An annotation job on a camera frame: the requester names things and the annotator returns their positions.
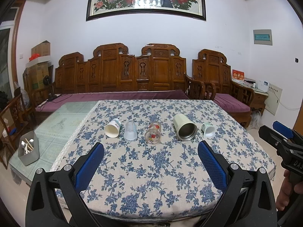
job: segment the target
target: cable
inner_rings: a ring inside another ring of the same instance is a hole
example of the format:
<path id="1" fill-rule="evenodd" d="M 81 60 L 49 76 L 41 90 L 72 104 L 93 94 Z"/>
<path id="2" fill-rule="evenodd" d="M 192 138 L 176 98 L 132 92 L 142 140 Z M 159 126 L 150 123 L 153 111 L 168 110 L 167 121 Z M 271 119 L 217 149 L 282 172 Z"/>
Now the cable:
<path id="1" fill-rule="evenodd" d="M 300 109 L 301 109 L 301 107 L 299 107 L 299 108 L 290 108 L 290 107 L 287 107 L 287 106 L 283 105 L 283 103 L 280 101 L 279 97 L 276 95 L 275 92 L 274 92 L 274 94 L 275 94 L 275 96 L 278 98 L 280 104 L 281 104 L 283 107 L 285 107 L 286 109 L 291 110 L 291 111 L 296 111 L 296 110 L 300 110 Z"/>
<path id="2" fill-rule="evenodd" d="M 64 100 L 66 100 L 66 99 L 70 98 L 72 95 L 73 95 L 73 94 L 70 94 L 70 96 L 69 96 L 69 97 L 67 97 L 67 98 L 65 98 L 65 99 L 63 99 L 63 100 L 60 100 L 60 101 L 58 101 L 58 102 L 54 102 L 54 101 L 52 101 L 52 103 L 59 103 L 59 102 L 61 102 L 61 101 L 64 101 Z"/>
<path id="3" fill-rule="evenodd" d="M 46 104 L 47 104 L 47 102 L 45 102 L 45 103 L 42 105 L 42 107 L 44 108 Z M 43 111 L 43 108 L 41 109 L 41 107 L 40 107 L 40 112 Z"/>

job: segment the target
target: screw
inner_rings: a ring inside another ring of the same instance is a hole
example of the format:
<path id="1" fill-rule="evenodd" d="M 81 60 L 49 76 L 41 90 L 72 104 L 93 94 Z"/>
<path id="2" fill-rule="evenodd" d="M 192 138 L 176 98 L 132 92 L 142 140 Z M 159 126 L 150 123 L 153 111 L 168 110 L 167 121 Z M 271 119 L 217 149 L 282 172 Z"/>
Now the screw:
<path id="1" fill-rule="evenodd" d="M 72 169 L 72 166 L 71 166 L 71 165 L 65 165 L 65 166 L 63 167 L 63 169 L 64 169 L 65 171 L 69 171 L 70 169 Z"/>
<path id="2" fill-rule="evenodd" d="M 232 164 L 230 165 L 230 167 L 231 167 L 232 169 L 234 169 L 234 170 L 238 170 L 238 169 L 239 169 L 239 166 L 238 166 L 237 164 L 235 164 L 235 163 L 232 163 Z"/>
<path id="3" fill-rule="evenodd" d="M 259 171 L 260 171 L 262 174 L 265 174 L 265 173 L 266 173 L 266 170 L 265 170 L 263 167 L 261 167 L 261 168 L 259 169 Z"/>
<path id="4" fill-rule="evenodd" d="M 42 168 L 38 168 L 37 170 L 36 170 L 36 173 L 37 174 L 41 174 L 43 172 L 43 169 Z"/>

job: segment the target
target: wooden armrest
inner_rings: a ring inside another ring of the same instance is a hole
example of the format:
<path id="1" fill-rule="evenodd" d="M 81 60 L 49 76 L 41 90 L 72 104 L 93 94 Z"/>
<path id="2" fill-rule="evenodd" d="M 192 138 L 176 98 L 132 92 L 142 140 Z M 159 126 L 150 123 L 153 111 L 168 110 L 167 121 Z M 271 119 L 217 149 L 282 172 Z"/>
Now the wooden armrest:
<path id="1" fill-rule="evenodd" d="M 229 94 L 249 107 L 255 97 L 255 91 L 252 88 L 242 86 L 234 81 L 231 81 Z"/>
<path id="2" fill-rule="evenodd" d="M 185 74 L 185 94 L 192 100 L 203 100 L 205 96 L 205 85 L 203 82 L 193 80 Z"/>
<path id="3" fill-rule="evenodd" d="M 216 96 L 216 86 L 211 82 L 203 82 L 205 85 L 205 100 L 214 100 Z"/>
<path id="4" fill-rule="evenodd" d="M 34 104 L 35 107 L 37 107 L 40 103 L 44 102 L 47 98 L 48 98 L 48 95 L 47 97 L 44 96 L 44 92 L 47 91 L 47 93 L 49 94 L 50 91 L 49 89 L 51 88 L 52 91 L 54 91 L 54 85 L 55 85 L 55 82 L 51 83 L 49 86 L 45 87 L 45 88 L 42 88 L 42 89 L 36 89 L 32 92 L 31 94 L 31 98 L 32 98 L 32 103 Z M 39 100 L 36 100 L 36 94 L 39 93 Z"/>

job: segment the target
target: floor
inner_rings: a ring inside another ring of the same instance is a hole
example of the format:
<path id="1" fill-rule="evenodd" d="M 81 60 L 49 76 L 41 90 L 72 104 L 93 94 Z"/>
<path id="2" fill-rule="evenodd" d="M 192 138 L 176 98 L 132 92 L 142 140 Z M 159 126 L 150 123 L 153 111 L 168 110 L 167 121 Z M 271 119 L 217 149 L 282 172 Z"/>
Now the floor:
<path id="1" fill-rule="evenodd" d="M 273 159 L 277 165 L 276 176 L 274 183 L 272 185 L 275 198 L 278 196 L 280 187 L 283 181 L 283 172 L 284 169 L 281 167 L 281 157 L 277 156 L 276 150 L 271 147 L 268 143 L 259 138 L 258 130 L 251 129 L 248 131 L 253 138 L 263 147 L 263 149 L 268 153 L 268 155 Z M 10 169 L 6 170 L 2 164 L 0 164 L 0 197 L 6 205 L 7 209 L 16 220 L 16 222 L 21 226 L 25 227 L 25 209 L 26 202 L 29 193 L 29 187 L 25 182 L 21 182 L 20 185 L 17 185 L 12 178 Z M 66 219 L 70 219 L 71 214 L 68 210 L 63 209 Z M 193 226 L 197 221 L 197 218 L 191 218 L 188 220 L 172 222 L 171 227 L 189 227 Z"/>

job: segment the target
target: purple cushion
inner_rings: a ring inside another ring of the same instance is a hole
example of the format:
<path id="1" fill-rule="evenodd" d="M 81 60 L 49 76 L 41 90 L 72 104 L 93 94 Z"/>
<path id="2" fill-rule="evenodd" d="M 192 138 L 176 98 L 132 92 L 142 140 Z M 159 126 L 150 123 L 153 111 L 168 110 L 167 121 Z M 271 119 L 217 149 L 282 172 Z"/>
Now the purple cushion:
<path id="1" fill-rule="evenodd" d="M 140 91 L 140 92 L 102 92 L 65 94 L 52 102 L 47 102 L 41 107 L 36 107 L 37 112 L 54 112 L 67 102 L 89 102 L 100 100 L 188 100 L 182 90 L 172 91 Z"/>
<path id="2" fill-rule="evenodd" d="M 217 93 L 214 102 L 228 113 L 245 113 L 250 111 L 249 106 L 229 94 Z"/>

